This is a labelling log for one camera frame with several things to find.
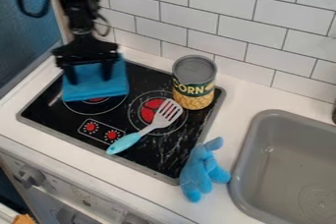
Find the white spatula head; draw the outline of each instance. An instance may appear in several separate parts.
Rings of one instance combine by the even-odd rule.
[[[155,113],[152,126],[166,128],[173,124],[183,113],[183,108],[173,99],[166,99]]]

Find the red burner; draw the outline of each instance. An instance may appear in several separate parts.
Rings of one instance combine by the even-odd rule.
[[[89,99],[87,100],[87,102],[90,102],[90,103],[95,103],[95,102],[101,102],[103,100],[105,100],[106,98],[93,98],[93,99]]]
[[[118,137],[117,133],[116,132],[113,132],[113,131],[110,131],[107,133],[107,138],[109,140],[114,140]]]
[[[150,124],[153,121],[156,110],[161,106],[163,101],[164,99],[154,98],[142,105],[140,115],[146,123]]]
[[[93,132],[95,130],[95,125],[93,123],[88,123],[85,127],[88,132]]]

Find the gray sink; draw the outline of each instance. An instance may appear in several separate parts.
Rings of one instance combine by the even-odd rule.
[[[285,111],[252,121],[229,186],[233,202],[269,224],[336,223],[336,127]]]

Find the spatula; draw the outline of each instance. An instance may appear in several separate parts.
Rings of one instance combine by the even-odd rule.
[[[166,99],[157,109],[151,125],[145,127],[141,131],[126,135],[113,144],[106,150],[106,154],[114,155],[130,148],[138,142],[141,137],[159,128],[166,128],[173,124],[183,113],[183,108],[176,101]]]

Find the rubber glove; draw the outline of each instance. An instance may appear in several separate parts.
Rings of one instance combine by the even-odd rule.
[[[201,194],[212,191],[212,183],[226,184],[231,180],[231,174],[221,168],[212,151],[223,145],[222,138],[216,138],[206,144],[198,144],[182,169],[180,187],[183,194],[191,202],[199,202]]]

